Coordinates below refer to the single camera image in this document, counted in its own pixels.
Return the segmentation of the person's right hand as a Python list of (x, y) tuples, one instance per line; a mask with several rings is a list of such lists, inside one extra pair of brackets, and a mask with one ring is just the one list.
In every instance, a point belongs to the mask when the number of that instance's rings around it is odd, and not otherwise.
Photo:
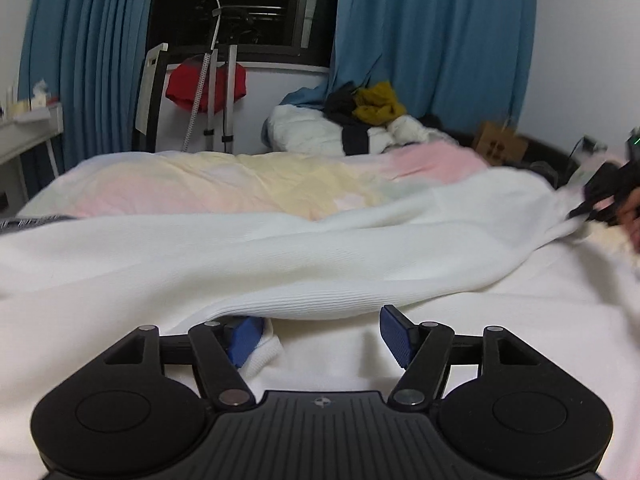
[(635, 190), (617, 211), (618, 223), (626, 231), (635, 252), (640, 249), (639, 205), (639, 191)]

